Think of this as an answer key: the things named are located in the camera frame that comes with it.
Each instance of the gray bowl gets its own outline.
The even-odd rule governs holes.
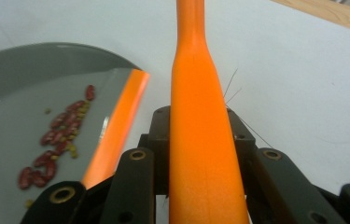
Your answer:
[[[41,136],[65,108],[85,98],[92,84],[96,98],[74,140],[79,157],[64,153],[56,176],[46,187],[80,180],[99,143],[134,64],[98,48],[68,44],[36,44],[0,51],[0,223],[19,223],[28,199],[43,189],[18,188],[20,170],[52,146]]]

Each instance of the white table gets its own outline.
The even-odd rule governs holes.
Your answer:
[[[350,29],[266,0],[205,7],[223,90],[237,69],[226,99],[242,89],[228,106],[313,184],[338,194],[350,183]],[[175,0],[0,1],[0,49],[41,42],[108,49],[151,74],[127,149],[170,104]]]

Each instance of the kidney bean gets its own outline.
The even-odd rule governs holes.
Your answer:
[[[43,154],[41,154],[39,157],[35,159],[35,161],[33,162],[33,166],[39,167],[39,166],[45,165],[47,162],[50,161],[50,157],[53,155],[57,155],[57,153],[51,150],[44,152]]]
[[[40,145],[41,146],[45,146],[48,143],[50,143],[50,141],[52,140],[52,138],[55,136],[56,131],[55,130],[50,130],[48,131],[46,134],[43,135],[43,137],[40,140]]]
[[[95,98],[95,88],[92,85],[89,85],[85,90],[85,98],[89,101]]]
[[[61,138],[64,137],[64,130],[56,132],[55,136],[49,141],[52,146],[56,146],[61,142]]]
[[[49,161],[46,163],[45,179],[50,181],[56,174],[56,162]]]
[[[64,131],[64,136],[68,136],[72,134],[75,130],[77,130],[81,126],[81,120],[73,121],[69,127]]]
[[[75,111],[75,110],[79,109],[80,107],[82,107],[84,104],[85,104],[84,101],[74,102],[66,108],[66,111],[67,112]]]
[[[69,126],[73,121],[75,121],[77,118],[77,112],[72,112],[69,114],[67,119],[64,121],[64,125]]]
[[[71,141],[64,141],[64,142],[60,143],[58,146],[56,146],[56,148],[55,148],[56,154],[58,154],[58,156],[62,155],[67,150],[67,146],[69,144],[72,144],[72,142]]]
[[[46,178],[41,174],[41,171],[36,170],[32,172],[33,183],[39,187],[43,188],[47,184]]]
[[[63,123],[63,121],[66,119],[67,115],[68,115],[67,113],[62,113],[62,114],[58,115],[58,116],[52,121],[52,123],[50,124],[50,127],[51,127],[52,129],[56,129],[56,128],[58,128],[59,126],[61,126],[62,123]]]
[[[25,167],[21,170],[18,178],[18,186],[20,189],[28,189],[32,185],[32,172],[32,167]]]

